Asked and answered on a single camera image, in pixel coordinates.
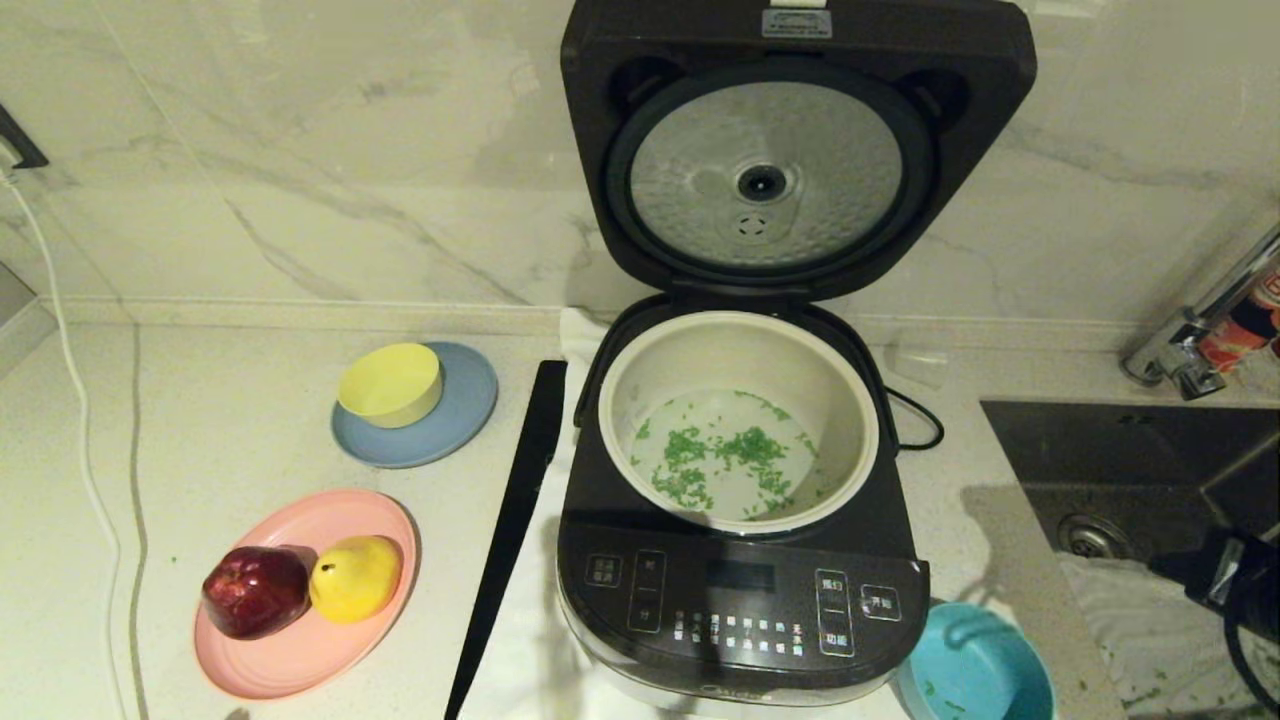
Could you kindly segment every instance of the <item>chrome faucet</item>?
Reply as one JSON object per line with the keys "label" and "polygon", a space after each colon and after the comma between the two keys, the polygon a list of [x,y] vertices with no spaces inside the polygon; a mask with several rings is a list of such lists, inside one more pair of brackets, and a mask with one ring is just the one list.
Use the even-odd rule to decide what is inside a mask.
{"label": "chrome faucet", "polygon": [[1132,379],[1155,387],[1166,377],[1174,380],[1183,400],[1196,400],[1226,387],[1226,380],[1199,351],[1207,336],[1254,283],[1280,263],[1280,223],[1240,259],[1196,305],[1174,313],[1160,331],[1120,361]]}

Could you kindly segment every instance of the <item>white countertop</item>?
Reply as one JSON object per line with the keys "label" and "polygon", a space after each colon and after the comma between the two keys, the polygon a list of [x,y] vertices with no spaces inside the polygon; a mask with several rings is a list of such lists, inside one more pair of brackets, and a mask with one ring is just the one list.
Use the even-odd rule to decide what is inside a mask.
{"label": "white countertop", "polygon": [[[329,413],[346,365],[401,340],[453,340],[484,352],[498,372],[498,406],[457,454],[417,469],[375,470],[338,450]],[[95,473],[124,546],[113,625],[122,670],[131,569],[145,547],[136,637],[148,717],[223,720],[239,707],[255,720],[440,716],[534,373],[539,360],[558,355],[557,338],[76,325],[73,342],[93,401]],[[884,363],[881,369],[947,424],[941,447],[899,459],[933,594],[989,603],[1016,619],[1048,664],[1062,717],[1123,717],[978,400],[1176,402],[1171,388],[1129,383],[1115,356],[1101,352],[952,350],[940,389],[896,377]],[[1202,402],[1275,406],[1275,397],[1231,387]],[[56,336],[0,379],[0,571],[9,578],[0,593],[0,676],[5,715],[15,717],[113,716],[99,639],[108,555],[77,469],[77,413]],[[904,439],[928,433],[908,413],[897,416]],[[191,647],[201,580],[271,510],[337,487],[384,492],[413,515],[422,565],[404,612],[369,657],[320,689],[250,705],[221,694]],[[134,497],[142,544],[127,524]],[[886,693],[855,715],[896,711]]]}

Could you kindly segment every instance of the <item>label sticker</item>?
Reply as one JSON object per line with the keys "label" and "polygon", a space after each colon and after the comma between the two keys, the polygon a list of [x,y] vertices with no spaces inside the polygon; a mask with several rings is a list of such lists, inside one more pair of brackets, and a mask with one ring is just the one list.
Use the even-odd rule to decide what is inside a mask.
{"label": "label sticker", "polygon": [[760,18],[760,36],[829,38],[831,10],[769,8]]}

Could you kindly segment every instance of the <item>power cord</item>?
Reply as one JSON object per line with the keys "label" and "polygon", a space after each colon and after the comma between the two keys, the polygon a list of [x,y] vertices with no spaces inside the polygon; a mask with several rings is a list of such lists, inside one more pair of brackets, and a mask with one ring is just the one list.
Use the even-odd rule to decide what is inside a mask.
{"label": "power cord", "polygon": [[63,345],[63,360],[67,363],[67,372],[72,377],[72,384],[76,387],[76,396],[79,398],[81,480],[84,483],[84,492],[88,495],[90,505],[93,507],[93,515],[97,518],[97,524],[102,528],[102,534],[106,536],[108,553],[111,560],[111,574],[108,578],[106,584],[106,616],[102,620],[102,647],[106,653],[106,667],[109,680],[111,683],[111,700],[115,703],[115,715],[120,720],[125,720],[128,715],[124,711],[124,697],[120,694],[120,679],[115,670],[115,652],[114,643],[111,642],[111,616],[114,615],[115,609],[115,583],[116,577],[120,574],[120,538],[115,532],[115,525],[111,524],[111,516],[106,512],[106,506],[102,503],[102,495],[97,489],[97,483],[93,480],[93,470],[90,464],[88,454],[88,391],[84,389],[84,380],[79,374],[79,369],[76,366],[76,356],[72,354],[72,343],[67,336],[67,318],[63,314],[63,300],[58,288],[58,273],[54,270],[54,259],[49,254],[49,241],[45,238],[45,233],[40,228],[40,222],[36,220],[36,214],[32,213],[31,205],[27,204],[27,199],[22,196],[22,192],[19,192],[18,187],[14,184],[17,178],[13,177],[12,169],[19,161],[20,158],[13,152],[8,143],[0,141],[0,184],[6,187],[9,192],[13,193],[14,200],[18,201],[18,206],[22,208],[22,211],[27,215],[27,220],[31,223],[31,228],[36,234],[36,243],[40,246],[40,254],[45,259],[45,269],[49,273],[49,293],[54,300],[54,316],[58,318],[58,336]]}
{"label": "power cord", "polygon": [[1280,702],[1267,693],[1267,689],[1258,680],[1258,675],[1249,667],[1248,659],[1244,657],[1244,648],[1240,647],[1240,620],[1244,618],[1244,605],[1254,592],[1253,588],[1262,583],[1276,579],[1272,568],[1271,573],[1258,573],[1248,579],[1236,579],[1238,587],[1228,593],[1226,609],[1222,614],[1222,634],[1226,638],[1226,652],[1231,657],[1231,665],[1240,674],[1245,687],[1253,693],[1253,698],[1272,717],[1280,717]]}
{"label": "power cord", "polygon": [[928,420],[929,423],[932,423],[934,428],[937,428],[937,432],[933,434],[933,438],[929,439],[929,442],[922,442],[922,443],[918,443],[918,445],[916,443],[909,443],[909,442],[900,442],[900,443],[897,443],[897,446],[900,448],[902,448],[902,450],[933,450],[934,447],[942,445],[942,438],[946,437],[947,430],[946,430],[946,428],[942,427],[942,420],[940,420],[937,415],[934,415],[928,407],[920,405],[915,400],[911,400],[910,397],[902,395],[901,392],[899,392],[899,391],[896,391],[896,389],[893,389],[893,388],[891,388],[888,386],[884,386],[884,392],[890,393],[891,397],[893,397],[895,400],[897,400],[902,405],[906,405],[911,410],[916,411],[920,416],[923,416],[925,420]]}

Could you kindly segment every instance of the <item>yellow bowl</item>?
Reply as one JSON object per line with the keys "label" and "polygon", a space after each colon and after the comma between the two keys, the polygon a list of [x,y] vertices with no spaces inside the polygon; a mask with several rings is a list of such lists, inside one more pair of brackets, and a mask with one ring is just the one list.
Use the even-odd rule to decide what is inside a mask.
{"label": "yellow bowl", "polygon": [[401,342],[365,355],[347,369],[338,402],[379,428],[421,420],[440,401],[440,360],[425,345]]}

